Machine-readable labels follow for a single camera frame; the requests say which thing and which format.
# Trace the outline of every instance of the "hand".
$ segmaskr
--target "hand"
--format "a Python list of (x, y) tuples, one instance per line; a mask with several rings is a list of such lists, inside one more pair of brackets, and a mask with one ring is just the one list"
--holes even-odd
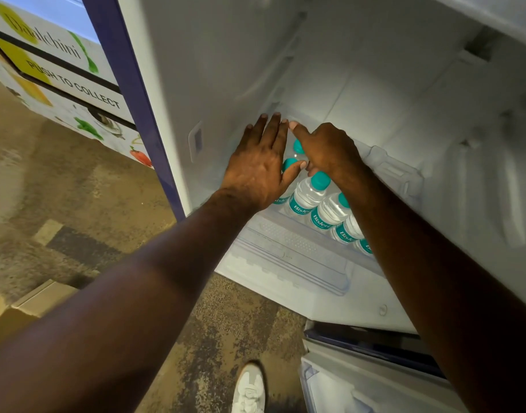
[(324, 171), (337, 184), (338, 178), (365, 167), (353, 139), (333, 124), (322, 123), (313, 133), (299, 122), (290, 122), (289, 127), (310, 160), (309, 176)]
[(275, 113), (267, 123), (262, 114), (255, 126), (248, 124), (240, 145), (230, 157), (229, 165), (220, 190), (234, 194), (257, 212), (269, 207), (307, 166), (297, 161), (281, 173), (288, 121), (280, 122), (280, 113)]

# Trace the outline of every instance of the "forearm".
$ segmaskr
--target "forearm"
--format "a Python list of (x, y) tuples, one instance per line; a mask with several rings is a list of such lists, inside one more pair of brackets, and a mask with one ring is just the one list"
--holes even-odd
[(0, 350), (0, 411), (133, 410), (252, 214), (219, 191), (17, 336)]
[[(526, 305), (369, 168), (349, 173), (338, 186), (408, 316), (467, 406), (473, 411), (513, 406), (511, 396), (521, 381), (505, 374), (526, 362)], [(506, 324), (523, 335), (521, 346), (498, 359), (491, 342)]]

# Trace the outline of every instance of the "person's right hand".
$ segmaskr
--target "person's right hand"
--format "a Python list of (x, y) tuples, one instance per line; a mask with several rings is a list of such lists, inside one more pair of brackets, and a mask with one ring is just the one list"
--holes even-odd
[(352, 174), (364, 168), (353, 139), (333, 124), (322, 123), (312, 133), (299, 122), (290, 122), (289, 128), (310, 160), (307, 168), (309, 176), (324, 171), (337, 183), (342, 174)]

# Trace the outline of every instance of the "person's right arm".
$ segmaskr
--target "person's right arm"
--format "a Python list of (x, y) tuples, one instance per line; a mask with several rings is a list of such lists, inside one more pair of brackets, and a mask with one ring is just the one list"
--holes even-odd
[(526, 305), (385, 186), (344, 131), (331, 123), (313, 133), (297, 122), (290, 129), (310, 166), (347, 197), (404, 310), (468, 409), (526, 411)]

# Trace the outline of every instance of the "person's left arm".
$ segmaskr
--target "person's left arm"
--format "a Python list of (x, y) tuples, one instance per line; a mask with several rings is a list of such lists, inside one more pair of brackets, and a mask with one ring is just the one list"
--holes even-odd
[(220, 189), (0, 348), (0, 412), (133, 411), (245, 223), (286, 191), (288, 123), (248, 125)]

